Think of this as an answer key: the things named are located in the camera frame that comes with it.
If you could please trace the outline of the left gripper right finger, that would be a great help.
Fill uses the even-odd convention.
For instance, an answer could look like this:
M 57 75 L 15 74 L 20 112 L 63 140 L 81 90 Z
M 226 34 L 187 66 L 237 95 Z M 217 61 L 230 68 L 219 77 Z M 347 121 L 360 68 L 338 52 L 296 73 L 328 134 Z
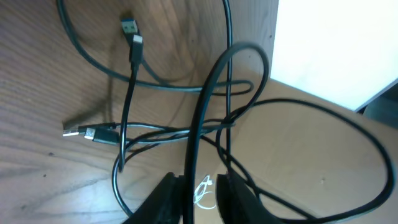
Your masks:
M 218 174 L 216 201 L 225 224 L 282 224 L 265 209 L 235 172 Z

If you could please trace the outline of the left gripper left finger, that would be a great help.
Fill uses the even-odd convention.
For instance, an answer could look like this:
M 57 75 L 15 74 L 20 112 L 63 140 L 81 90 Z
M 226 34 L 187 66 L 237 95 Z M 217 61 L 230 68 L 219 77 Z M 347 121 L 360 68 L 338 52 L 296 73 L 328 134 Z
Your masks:
M 185 177 L 169 172 L 123 224 L 179 224 Z

